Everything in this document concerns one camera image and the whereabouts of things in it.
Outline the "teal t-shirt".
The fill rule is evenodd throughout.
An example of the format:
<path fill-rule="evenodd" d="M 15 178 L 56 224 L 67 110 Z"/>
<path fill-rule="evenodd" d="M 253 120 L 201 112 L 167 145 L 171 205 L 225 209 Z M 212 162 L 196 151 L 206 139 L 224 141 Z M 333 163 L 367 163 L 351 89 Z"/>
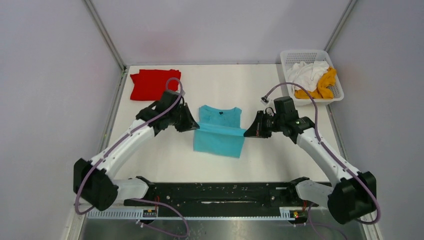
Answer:
<path fill-rule="evenodd" d="M 217 109 L 203 105 L 198 109 L 199 129 L 194 131 L 193 150 L 218 156 L 239 158 L 245 142 L 241 128 L 242 110 Z"/>

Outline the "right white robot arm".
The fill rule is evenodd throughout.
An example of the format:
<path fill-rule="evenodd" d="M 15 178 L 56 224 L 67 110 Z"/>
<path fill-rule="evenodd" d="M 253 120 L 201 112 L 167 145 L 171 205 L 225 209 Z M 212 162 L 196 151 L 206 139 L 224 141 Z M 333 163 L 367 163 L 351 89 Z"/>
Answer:
<path fill-rule="evenodd" d="M 293 206 L 307 201 L 325 207 L 339 224 L 359 221 L 362 216 L 378 211 L 374 175 L 361 172 L 336 154 L 317 125 L 307 116 L 299 117 L 291 97 L 279 97 L 273 103 L 271 114 L 266 110 L 257 111 L 244 137 L 267 139 L 273 133 L 283 133 L 315 161 L 330 182 L 324 185 L 308 177 L 292 180 L 286 193 L 287 201 Z"/>

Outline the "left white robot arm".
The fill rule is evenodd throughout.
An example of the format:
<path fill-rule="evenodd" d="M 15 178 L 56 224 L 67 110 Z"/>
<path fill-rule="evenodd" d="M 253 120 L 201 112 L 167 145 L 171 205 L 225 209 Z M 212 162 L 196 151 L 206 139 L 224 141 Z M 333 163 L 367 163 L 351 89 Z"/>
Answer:
<path fill-rule="evenodd" d="M 166 90 L 159 100 L 140 110 L 127 130 L 111 146 L 89 160 L 80 158 L 73 166 L 73 191 L 76 194 L 75 211 L 80 199 L 92 208 L 104 211 L 116 202 L 137 199 L 148 206 L 155 200 L 149 183 L 140 178 L 116 179 L 118 171 L 146 141 L 173 126 L 177 132 L 199 129 L 184 92 Z"/>

